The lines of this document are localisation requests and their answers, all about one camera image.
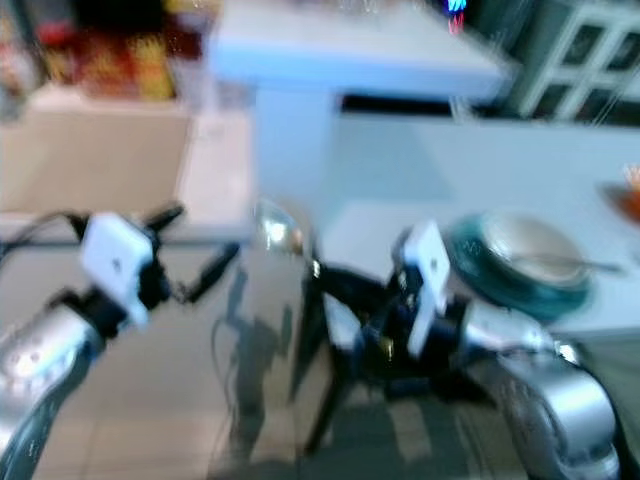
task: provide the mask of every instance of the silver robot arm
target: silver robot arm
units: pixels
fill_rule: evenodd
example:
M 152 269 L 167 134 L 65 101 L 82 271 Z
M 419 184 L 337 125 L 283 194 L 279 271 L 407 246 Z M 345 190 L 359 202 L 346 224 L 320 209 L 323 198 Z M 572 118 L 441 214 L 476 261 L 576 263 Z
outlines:
M 495 401 L 530 477 L 606 480 L 619 476 L 613 445 L 616 418 L 609 397 L 586 371 L 556 353 L 553 337 L 515 311 L 467 301 L 449 309 L 449 259 L 434 222 L 403 234 L 394 250 L 396 273 L 418 303 L 407 350 L 428 358 L 447 345 L 459 368 Z M 413 286 L 403 281 L 408 271 Z M 455 318 L 449 310 L 455 310 Z
M 156 233 L 182 213 L 165 210 L 143 226 L 115 214 L 93 216 L 81 245 L 92 286 L 65 291 L 28 323 L 0 339 L 0 480 L 32 478 L 60 406 L 82 383 L 108 342 L 172 296 L 194 303 L 223 275 L 237 244 L 208 262 L 180 294 L 157 258 Z

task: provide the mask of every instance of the plate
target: plate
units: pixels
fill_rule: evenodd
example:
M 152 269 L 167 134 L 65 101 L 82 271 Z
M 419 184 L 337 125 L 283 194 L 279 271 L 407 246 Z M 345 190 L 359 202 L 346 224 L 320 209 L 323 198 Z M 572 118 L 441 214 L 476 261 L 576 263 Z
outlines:
M 507 273 L 557 288 L 580 285 L 589 275 L 583 265 L 562 261 L 584 257 L 569 238 L 547 223 L 504 213 L 483 216 L 480 223 L 483 243 Z
M 481 223 L 481 217 L 467 218 L 446 237 L 451 264 L 460 278 L 481 296 L 543 323 L 550 323 L 587 302 L 591 293 L 588 278 L 571 289 L 554 288 L 527 277 L 514 278 L 496 268 L 493 254 L 483 243 Z

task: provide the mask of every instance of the white countertop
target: white countertop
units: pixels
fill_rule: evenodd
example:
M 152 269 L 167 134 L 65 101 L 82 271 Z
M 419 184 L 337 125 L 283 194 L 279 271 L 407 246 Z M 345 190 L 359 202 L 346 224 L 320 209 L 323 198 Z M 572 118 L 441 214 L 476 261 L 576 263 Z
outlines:
M 591 304 L 553 329 L 638 328 L 640 225 L 600 189 L 624 185 L 639 147 L 635 130 L 344 117 L 318 219 L 325 259 L 386 278 L 404 227 L 433 218 L 446 230 L 465 215 L 514 209 L 557 225 L 589 258 L 628 270 L 596 274 Z
M 250 84 L 469 100 L 493 99 L 511 66 L 421 2 L 380 2 L 377 15 L 349 15 L 293 1 L 228 2 L 212 38 L 221 77 Z

